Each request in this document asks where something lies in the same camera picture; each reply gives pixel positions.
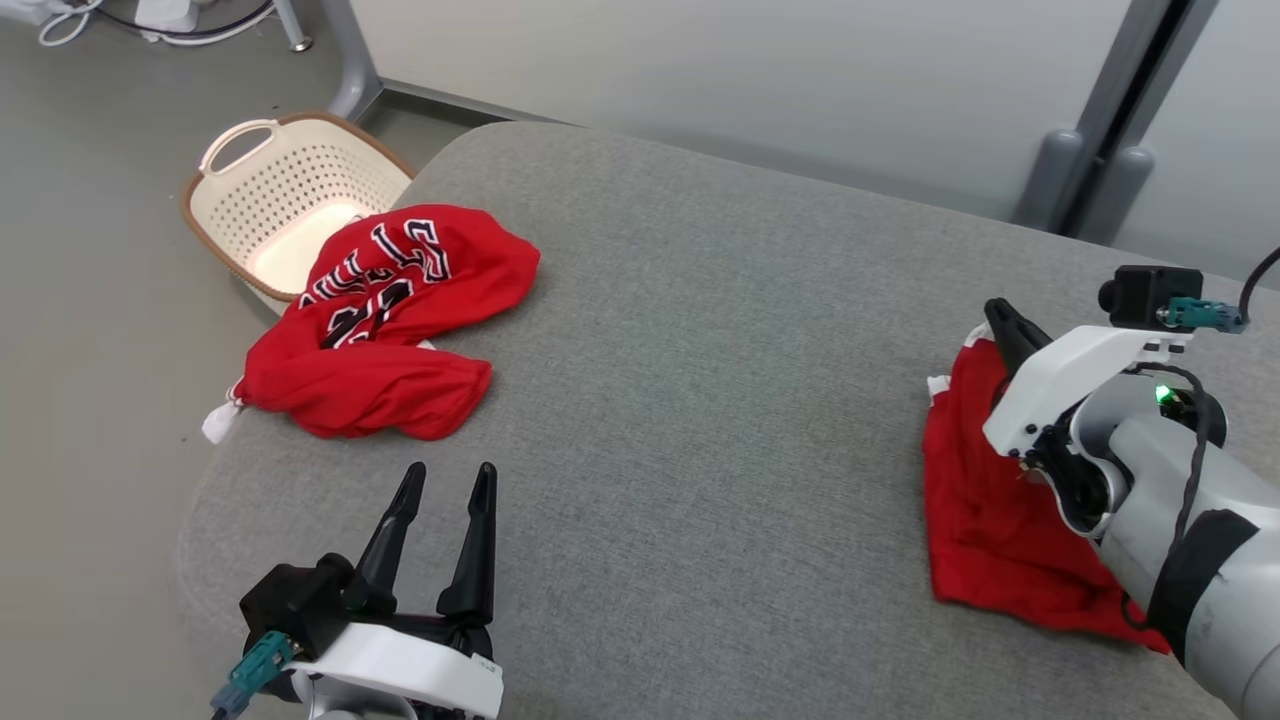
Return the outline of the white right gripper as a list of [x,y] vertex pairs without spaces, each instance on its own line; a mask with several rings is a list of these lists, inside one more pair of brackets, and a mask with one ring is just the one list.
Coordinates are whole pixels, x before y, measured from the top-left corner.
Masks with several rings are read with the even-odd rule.
[[986,324],[1011,380],[983,425],[1001,455],[1028,455],[1048,427],[1065,425],[1089,457],[1130,416],[1158,413],[1156,380],[1140,363],[1166,363],[1189,336],[1079,325],[1052,340],[1006,299],[984,304]]

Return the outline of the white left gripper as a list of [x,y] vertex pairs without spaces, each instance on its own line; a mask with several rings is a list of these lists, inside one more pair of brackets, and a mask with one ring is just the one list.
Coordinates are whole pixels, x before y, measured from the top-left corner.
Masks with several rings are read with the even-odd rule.
[[[417,515],[426,466],[412,462],[366,543],[344,592],[361,618],[396,614],[404,539]],[[307,720],[497,720],[503,670],[488,632],[494,618],[498,471],[483,462],[467,505],[468,528],[436,616],[396,615],[390,624],[351,624],[314,662],[293,657],[288,688]]]

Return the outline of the red jersey white sleeves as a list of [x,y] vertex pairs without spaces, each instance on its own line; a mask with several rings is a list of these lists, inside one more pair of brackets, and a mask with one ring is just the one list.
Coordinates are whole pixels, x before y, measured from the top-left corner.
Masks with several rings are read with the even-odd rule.
[[488,392],[489,361],[440,336],[517,307],[541,255],[489,213],[420,204],[366,217],[320,249],[302,292],[250,348],[205,419],[219,443],[242,410],[283,414],[323,438],[456,432]]

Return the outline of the red shorts white trim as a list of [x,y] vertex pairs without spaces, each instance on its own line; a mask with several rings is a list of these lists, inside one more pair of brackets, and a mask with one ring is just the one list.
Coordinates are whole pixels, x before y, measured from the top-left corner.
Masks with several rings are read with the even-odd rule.
[[934,597],[1169,653],[1157,632],[1123,618],[1120,584],[1062,524],[1047,483],[989,447],[982,427],[1006,369],[988,327],[977,327],[950,373],[927,384],[923,491]]

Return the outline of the cream perforated laundry basket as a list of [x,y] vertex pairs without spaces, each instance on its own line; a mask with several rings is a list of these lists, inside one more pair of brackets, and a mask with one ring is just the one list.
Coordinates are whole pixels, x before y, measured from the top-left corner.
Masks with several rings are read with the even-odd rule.
[[413,169],[325,111],[239,123],[204,151],[180,201],[195,237],[268,310],[305,288],[323,245],[393,209]]

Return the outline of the thick grey metal leg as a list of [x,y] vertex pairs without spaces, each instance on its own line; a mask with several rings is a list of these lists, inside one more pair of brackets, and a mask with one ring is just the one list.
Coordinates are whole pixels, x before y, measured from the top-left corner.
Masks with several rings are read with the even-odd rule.
[[320,0],[340,55],[340,81],[328,111],[356,123],[383,94],[370,47],[351,0]]

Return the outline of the thin grey metal leg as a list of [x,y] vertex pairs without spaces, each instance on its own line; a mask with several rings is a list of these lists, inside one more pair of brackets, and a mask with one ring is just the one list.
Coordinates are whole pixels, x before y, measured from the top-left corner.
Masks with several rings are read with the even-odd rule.
[[293,0],[271,0],[275,12],[292,53],[306,53],[312,46],[312,38],[305,32]]

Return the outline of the white power adapter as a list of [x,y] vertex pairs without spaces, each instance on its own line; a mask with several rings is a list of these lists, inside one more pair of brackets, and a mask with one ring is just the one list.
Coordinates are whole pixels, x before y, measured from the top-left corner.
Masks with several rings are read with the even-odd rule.
[[148,42],[168,42],[195,32],[198,15],[195,0],[137,0],[132,23]]

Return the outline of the grey partition post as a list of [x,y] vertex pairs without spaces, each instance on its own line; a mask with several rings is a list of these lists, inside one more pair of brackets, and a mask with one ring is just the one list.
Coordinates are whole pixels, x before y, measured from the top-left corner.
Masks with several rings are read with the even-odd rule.
[[1014,225],[1111,246],[1151,177],[1144,137],[1220,0],[1130,0],[1071,129],[1042,140]]

